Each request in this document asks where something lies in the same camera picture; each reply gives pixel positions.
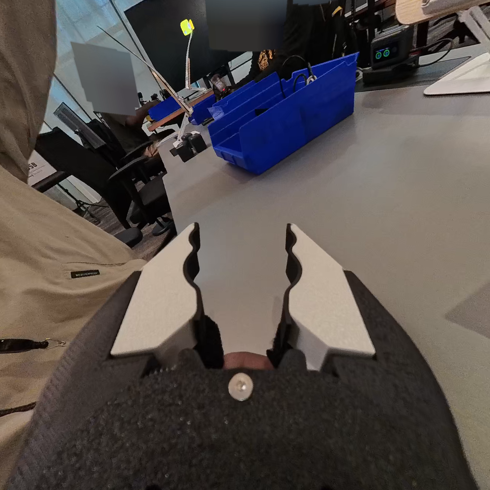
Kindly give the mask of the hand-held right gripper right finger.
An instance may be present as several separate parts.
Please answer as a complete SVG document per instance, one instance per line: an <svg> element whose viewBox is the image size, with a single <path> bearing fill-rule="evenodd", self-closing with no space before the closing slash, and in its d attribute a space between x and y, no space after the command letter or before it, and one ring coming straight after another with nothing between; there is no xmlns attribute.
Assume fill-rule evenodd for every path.
<svg viewBox="0 0 490 490"><path fill-rule="evenodd" d="M344 268L295 224L287 225L286 252L286 344L305 355L310 371L321 371L333 356L373 359L375 347Z"/></svg>

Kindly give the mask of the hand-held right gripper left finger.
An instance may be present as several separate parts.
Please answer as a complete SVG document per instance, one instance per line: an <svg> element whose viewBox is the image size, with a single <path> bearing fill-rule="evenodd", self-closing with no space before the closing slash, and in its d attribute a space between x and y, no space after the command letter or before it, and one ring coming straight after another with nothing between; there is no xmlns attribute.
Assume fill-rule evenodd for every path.
<svg viewBox="0 0 490 490"><path fill-rule="evenodd" d="M198 223L187 226L141 270L135 290L110 351L122 358L151 354L176 359L198 342L204 318L199 287Z"/></svg>

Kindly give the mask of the black office chair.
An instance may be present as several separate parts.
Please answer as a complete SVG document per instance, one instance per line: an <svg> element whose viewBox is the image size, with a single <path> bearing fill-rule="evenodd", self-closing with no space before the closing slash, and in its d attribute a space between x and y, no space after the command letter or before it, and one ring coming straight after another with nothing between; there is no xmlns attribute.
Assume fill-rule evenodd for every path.
<svg viewBox="0 0 490 490"><path fill-rule="evenodd" d="M138 146L127 153L119 168L108 177L108 183L121 185L132 200L129 220L136 225L137 235L142 235L142 229L153 225L153 236L167 234L168 241L176 236L176 227L171 213L167 191L163 183L163 172L149 177L146 165L150 157L144 155L144 150L151 141Z"/></svg>

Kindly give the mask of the person in beige jacket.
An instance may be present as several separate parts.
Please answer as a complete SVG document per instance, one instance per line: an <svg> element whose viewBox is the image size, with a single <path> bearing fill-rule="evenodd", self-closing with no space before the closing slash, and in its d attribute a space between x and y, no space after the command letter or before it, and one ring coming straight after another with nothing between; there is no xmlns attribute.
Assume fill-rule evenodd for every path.
<svg viewBox="0 0 490 490"><path fill-rule="evenodd" d="M1 1L1 338L64 341L1 354L1 489L40 483L83 418L104 404L117 367L103 351L145 261L28 185L57 60L55 1ZM102 326L109 320L109 326Z"/></svg>

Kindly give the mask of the white sign board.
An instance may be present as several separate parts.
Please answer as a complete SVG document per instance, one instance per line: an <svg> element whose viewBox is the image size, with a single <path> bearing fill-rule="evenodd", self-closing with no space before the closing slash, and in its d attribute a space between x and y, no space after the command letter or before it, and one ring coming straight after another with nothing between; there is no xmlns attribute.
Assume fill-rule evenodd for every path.
<svg viewBox="0 0 490 490"><path fill-rule="evenodd" d="M69 173L56 170L37 151L33 151L28 159L28 185L45 193L70 176Z"/></svg>

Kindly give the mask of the blue tagged plastic bin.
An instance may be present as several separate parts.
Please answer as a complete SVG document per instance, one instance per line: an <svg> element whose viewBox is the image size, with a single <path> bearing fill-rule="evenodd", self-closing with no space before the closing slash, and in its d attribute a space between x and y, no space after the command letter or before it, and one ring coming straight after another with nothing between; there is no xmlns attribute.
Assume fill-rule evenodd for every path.
<svg viewBox="0 0 490 490"><path fill-rule="evenodd" d="M199 101L193 106L193 113L189 122L194 126L202 125L206 120L210 119L211 113L209 108L216 102L214 93L210 93L205 99Z"/></svg>

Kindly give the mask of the black power adapter block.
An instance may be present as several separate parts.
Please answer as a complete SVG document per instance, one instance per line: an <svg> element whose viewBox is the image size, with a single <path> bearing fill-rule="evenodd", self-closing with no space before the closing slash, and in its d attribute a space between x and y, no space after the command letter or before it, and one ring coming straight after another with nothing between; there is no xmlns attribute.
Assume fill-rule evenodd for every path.
<svg viewBox="0 0 490 490"><path fill-rule="evenodd" d="M387 85L398 83L412 77L418 71L415 65L393 65L382 69L366 68L363 71L362 83L365 86Z"/></svg>

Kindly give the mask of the large black screen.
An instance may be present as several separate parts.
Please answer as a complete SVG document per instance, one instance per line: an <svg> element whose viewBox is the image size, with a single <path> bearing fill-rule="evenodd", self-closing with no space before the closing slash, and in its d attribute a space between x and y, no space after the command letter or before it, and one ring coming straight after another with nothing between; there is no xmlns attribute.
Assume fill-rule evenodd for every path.
<svg viewBox="0 0 490 490"><path fill-rule="evenodd" d="M186 53L188 38L181 22L190 20L195 30L189 51L190 83L218 73L228 83L237 83L250 67L250 53L217 51L210 48L205 1L140 1L124 14L151 64L173 89L186 87Z"/></svg>

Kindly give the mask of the wooden book stand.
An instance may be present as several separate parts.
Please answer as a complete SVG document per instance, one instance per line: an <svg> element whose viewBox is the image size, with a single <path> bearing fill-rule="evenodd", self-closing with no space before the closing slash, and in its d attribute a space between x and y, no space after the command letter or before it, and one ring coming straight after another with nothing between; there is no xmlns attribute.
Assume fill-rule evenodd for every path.
<svg viewBox="0 0 490 490"><path fill-rule="evenodd" d="M481 5L489 1L396 1L395 15L403 25L456 14L484 49L456 70L424 90L424 95L466 95L489 93L489 20Z"/></svg>

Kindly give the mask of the grey portable power station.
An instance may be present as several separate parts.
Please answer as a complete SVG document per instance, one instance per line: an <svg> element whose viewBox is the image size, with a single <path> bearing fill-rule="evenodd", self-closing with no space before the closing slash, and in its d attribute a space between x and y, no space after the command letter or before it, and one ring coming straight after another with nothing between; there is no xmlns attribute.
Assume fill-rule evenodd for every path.
<svg viewBox="0 0 490 490"><path fill-rule="evenodd" d="M378 33L371 41L371 68L380 70L409 58L413 44L413 26L396 26Z"/></svg>

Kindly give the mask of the white gooseneck yellow clip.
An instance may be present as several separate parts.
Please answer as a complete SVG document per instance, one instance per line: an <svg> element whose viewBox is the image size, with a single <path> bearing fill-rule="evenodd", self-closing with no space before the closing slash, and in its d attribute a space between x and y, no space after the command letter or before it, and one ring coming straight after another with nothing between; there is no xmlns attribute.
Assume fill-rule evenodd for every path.
<svg viewBox="0 0 490 490"><path fill-rule="evenodd" d="M192 88L191 85L191 61L190 61L190 48L193 39L194 25L192 20L185 19L181 21L180 28L184 36L188 37L186 56L185 56L185 89L195 90L196 92L203 94L209 91L206 87Z"/></svg>

